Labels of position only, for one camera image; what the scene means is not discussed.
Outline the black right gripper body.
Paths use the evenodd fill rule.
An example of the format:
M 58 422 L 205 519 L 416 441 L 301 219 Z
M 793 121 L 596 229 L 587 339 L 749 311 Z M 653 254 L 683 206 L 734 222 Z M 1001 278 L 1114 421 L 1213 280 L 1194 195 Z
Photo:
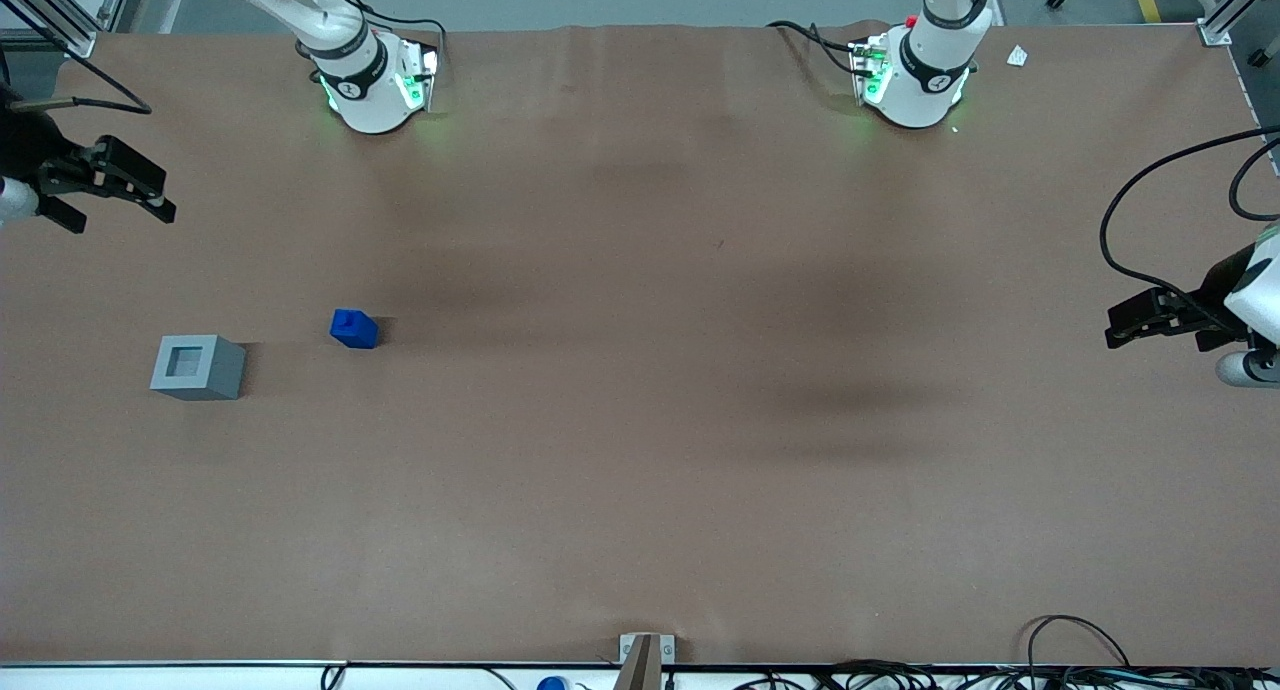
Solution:
M 46 113 L 4 110 L 1 175 L 38 195 L 99 195 L 88 148 L 61 134 Z

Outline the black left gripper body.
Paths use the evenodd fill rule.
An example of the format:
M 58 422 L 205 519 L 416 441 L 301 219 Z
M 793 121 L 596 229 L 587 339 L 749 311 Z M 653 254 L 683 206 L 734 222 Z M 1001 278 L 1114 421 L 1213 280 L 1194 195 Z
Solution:
M 1196 291 L 1196 329 L 1262 329 L 1263 256 L 1245 245 L 1213 265 Z

